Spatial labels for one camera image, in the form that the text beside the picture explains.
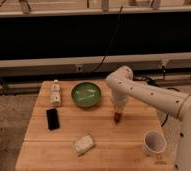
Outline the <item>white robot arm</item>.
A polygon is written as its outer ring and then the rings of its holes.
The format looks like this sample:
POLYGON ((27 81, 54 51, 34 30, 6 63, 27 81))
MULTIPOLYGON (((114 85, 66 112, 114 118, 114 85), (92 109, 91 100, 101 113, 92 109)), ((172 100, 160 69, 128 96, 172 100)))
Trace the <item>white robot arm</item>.
POLYGON ((128 66, 109 74, 106 84, 115 104, 123 104, 131 96, 182 122, 174 171, 191 171, 191 94, 138 83, 128 66))

